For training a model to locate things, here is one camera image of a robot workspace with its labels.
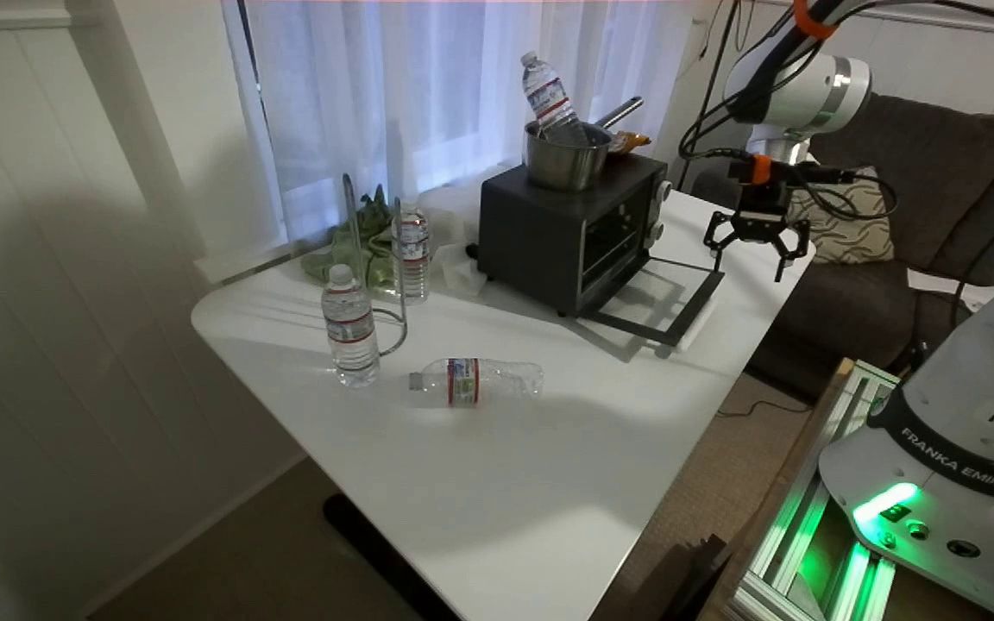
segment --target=green light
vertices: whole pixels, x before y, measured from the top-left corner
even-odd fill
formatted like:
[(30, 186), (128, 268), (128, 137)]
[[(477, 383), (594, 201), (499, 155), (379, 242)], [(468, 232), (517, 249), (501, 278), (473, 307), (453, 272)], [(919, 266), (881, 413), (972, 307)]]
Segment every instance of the green light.
[(800, 559), (800, 582), (808, 582), (808, 590), (823, 598), (828, 590), (828, 579), (831, 579), (831, 561), (827, 559), (823, 545), (813, 545)]
[(853, 609), (857, 609), (867, 579), (871, 579), (871, 550), (853, 545), (845, 572), (844, 572), (844, 588), (838, 588), (838, 598), (836, 598), (836, 609), (828, 619), (853, 619)]
[(919, 485), (914, 485), (914, 484), (896, 484), (896, 485), (889, 485), (885, 492), (876, 492), (874, 499), (859, 505), (859, 507), (853, 512), (853, 522), (857, 522), (857, 525), (871, 525), (871, 522), (876, 522), (876, 515), (885, 515), (885, 512), (890, 512), (890, 507), (899, 507), (899, 505), (906, 505), (906, 499), (912, 499), (912, 496), (919, 496)]

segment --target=dark floor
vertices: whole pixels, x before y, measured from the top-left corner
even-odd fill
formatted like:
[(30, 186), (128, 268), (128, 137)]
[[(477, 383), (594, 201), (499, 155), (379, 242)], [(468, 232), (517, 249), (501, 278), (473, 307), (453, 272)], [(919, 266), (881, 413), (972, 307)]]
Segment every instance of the dark floor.
[[(687, 468), (628, 557), (608, 598), (626, 598), (676, 543), (735, 540), (760, 507), (808, 407), (741, 376)], [(310, 461), (292, 468), (156, 572), (113, 598), (97, 621), (412, 621), (412, 609), (324, 525), (333, 492)]]

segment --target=metal pot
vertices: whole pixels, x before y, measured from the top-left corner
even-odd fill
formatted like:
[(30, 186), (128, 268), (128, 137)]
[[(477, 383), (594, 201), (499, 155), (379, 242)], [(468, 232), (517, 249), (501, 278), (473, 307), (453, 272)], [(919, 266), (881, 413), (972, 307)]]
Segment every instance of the metal pot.
[(560, 123), (539, 131), (527, 123), (527, 180), (549, 191), (588, 191), (608, 158), (613, 134), (599, 123)]

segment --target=white wall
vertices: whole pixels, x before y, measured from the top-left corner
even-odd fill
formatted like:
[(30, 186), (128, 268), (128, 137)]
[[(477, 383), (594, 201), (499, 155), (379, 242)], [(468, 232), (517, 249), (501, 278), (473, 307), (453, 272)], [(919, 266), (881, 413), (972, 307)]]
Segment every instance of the white wall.
[(282, 242), (277, 170), (251, 86), (234, 78), (230, 0), (70, 0), (91, 76), (151, 204), (188, 216), (208, 268)]
[(73, 36), (0, 30), (0, 619), (83, 613), (299, 460), (194, 338), (164, 196)]
[(845, 21), (828, 52), (867, 60), (881, 93), (994, 113), (994, 21), (881, 12)]
[(0, 0), (4, 29), (62, 29), (70, 21), (65, 0)]

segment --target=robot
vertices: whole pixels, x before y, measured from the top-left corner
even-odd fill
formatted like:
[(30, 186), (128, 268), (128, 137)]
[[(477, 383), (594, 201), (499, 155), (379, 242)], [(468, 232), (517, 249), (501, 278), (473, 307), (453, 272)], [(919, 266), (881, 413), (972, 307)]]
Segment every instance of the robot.
[[(745, 145), (758, 191), (713, 220), (703, 242), (714, 252), (758, 239), (798, 257), (808, 232), (783, 216), (778, 177), (817, 173), (808, 137), (845, 128), (871, 93), (867, 62), (817, 50), (845, 16), (881, 2), (794, 0), (731, 70), (727, 107), (758, 123)], [(962, 320), (867, 429), (831, 443), (817, 475), (863, 545), (994, 611), (994, 303)]]

